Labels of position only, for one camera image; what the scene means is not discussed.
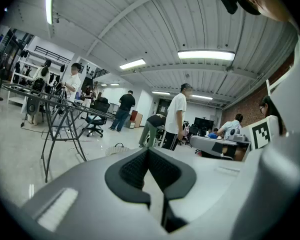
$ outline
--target black pants with white stripe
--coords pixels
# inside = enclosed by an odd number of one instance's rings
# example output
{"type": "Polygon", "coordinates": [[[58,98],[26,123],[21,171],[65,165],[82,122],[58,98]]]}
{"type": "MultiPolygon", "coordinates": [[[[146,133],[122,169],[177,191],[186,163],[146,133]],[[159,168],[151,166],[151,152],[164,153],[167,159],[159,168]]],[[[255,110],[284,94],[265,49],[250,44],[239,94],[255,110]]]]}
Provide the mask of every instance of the black pants with white stripe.
{"type": "Polygon", "coordinates": [[[165,134],[165,144],[162,146],[167,150],[175,150],[178,144],[178,134],[166,132],[165,134]]]}

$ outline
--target qr code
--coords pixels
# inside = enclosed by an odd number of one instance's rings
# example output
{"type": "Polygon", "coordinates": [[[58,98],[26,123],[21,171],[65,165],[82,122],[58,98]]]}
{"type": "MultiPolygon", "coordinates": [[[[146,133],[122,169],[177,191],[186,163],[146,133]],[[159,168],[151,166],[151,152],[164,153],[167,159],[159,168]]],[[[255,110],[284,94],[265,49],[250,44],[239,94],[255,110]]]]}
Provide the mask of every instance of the qr code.
{"type": "Polygon", "coordinates": [[[256,149],[262,148],[270,142],[270,133],[267,122],[261,123],[252,128],[254,146],[256,149]]]}

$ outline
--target man in black shirt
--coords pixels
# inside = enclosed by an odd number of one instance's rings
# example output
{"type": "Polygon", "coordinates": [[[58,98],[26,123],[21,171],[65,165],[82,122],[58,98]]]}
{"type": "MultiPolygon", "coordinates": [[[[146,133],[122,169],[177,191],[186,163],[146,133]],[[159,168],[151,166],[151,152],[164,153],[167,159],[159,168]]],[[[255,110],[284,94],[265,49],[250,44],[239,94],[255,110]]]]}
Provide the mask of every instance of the man in black shirt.
{"type": "Polygon", "coordinates": [[[146,140],[146,137],[148,135],[148,132],[150,132],[149,141],[146,145],[146,147],[152,147],[154,145],[154,140],[156,137],[157,127],[164,126],[166,124],[166,117],[162,114],[154,114],[150,116],[144,125],[140,140],[139,140],[139,147],[144,147],[144,143],[146,140]]]}
{"type": "Polygon", "coordinates": [[[116,112],[115,120],[109,127],[110,130],[114,131],[116,126],[118,125],[116,131],[118,133],[121,131],[127,116],[129,116],[131,107],[134,107],[136,105],[135,98],[132,96],[133,93],[134,92],[132,90],[129,90],[128,94],[125,94],[120,98],[119,103],[121,103],[121,105],[118,108],[118,111],[116,112]]]}

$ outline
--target metal table frame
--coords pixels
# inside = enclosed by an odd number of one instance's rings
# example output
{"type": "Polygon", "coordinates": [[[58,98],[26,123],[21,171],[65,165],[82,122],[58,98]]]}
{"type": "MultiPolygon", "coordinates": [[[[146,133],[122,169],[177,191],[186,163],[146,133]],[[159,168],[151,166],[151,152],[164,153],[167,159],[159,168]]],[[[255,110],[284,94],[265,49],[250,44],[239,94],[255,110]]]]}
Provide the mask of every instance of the metal table frame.
{"type": "Polygon", "coordinates": [[[75,125],[75,121],[78,119],[78,117],[83,113],[86,112],[88,114],[91,114],[93,117],[93,119],[91,119],[91,122],[97,117],[104,117],[104,118],[109,118],[109,119],[115,119],[113,116],[108,115],[104,112],[95,110],[93,108],[90,107],[85,107],[82,106],[82,104],[78,105],[72,101],[69,101],[67,99],[64,98],[60,98],[54,95],[50,95],[44,92],[39,92],[39,91],[35,91],[29,87],[25,87],[23,85],[20,84],[16,84],[16,83],[6,83],[2,85],[3,88],[5,88],[7,91],[16,93],[18,95],[22,95],[25,97],[28,97],[32,100],[35,101],[39,101],[40,103],[44,103],[44,107],[45,107],[45,114],[46,114],[46,120],[47,120],[47,124],[48,124],[48,133],[45,137],[45,141],[44,141],[44,145],[43,145],[43,149],[42,149],[42,154],[41,154],[41,159],[42,159],[42,163],[43,163],[43,169],[44,169],[44,174],[45,174],[45,182],[48,182],[48,171],[49,171],[49,165],[50,165],[50,160],[51,160],[51,156],[52,156],[52,151],[54,149],[55,143],[56,141],[73,141],[74,146],[78,152],[78,154],[82,157],[83,161],[87,161],[87,158],[84,154],[84,151],[81,147],[79,138],[81,137],[81,135],[84,133],[84,131],[88,128],[88,126],[90,125],[89,123],[85,126],[85,128],[81,131],[80,134],[77,133],[77,129],[76,129],[76,125],[75,125]],[[60,110],[64,110],[64,114],[63,114],[63,118],[61,120],[61,122],[59,123],[59,125],[54,125],[54,122],[59,114],[60,110]],[[76,117],[74,117],[74,111],[78,112],[78,115],[76,117]],[[53,127],[57,128],[56,130],[56,134],[54,136],[53,134],[53,127]],[[68,138],[58,138],[59,133],[61,128],[68,128],[69,132],[71,134],[71,137],[69,137],[68,134],[67,137],[68,138]],[[50,147],[50,152],[49,152],[49,156],[48,156],[48,160],[47,163],[45,162],[45,157],[44,157],[44,152],[45,152],[45,148],[46,148],[46,144],[47,144],[47,140],[49,135],[51,136],[52,139],[52,144],[50,147]]]}

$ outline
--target person's hand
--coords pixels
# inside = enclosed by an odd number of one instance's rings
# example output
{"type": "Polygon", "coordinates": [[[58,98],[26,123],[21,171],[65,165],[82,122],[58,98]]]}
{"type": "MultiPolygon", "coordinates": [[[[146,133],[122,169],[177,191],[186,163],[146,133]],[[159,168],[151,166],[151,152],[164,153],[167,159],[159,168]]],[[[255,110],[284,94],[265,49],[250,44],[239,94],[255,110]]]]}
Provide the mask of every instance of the person's hand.
{"type": "Polygon", "coordinates": [[[182,131],[178,132],[178,139],[181,141],[184,138],[184,133],[182,131]]]}

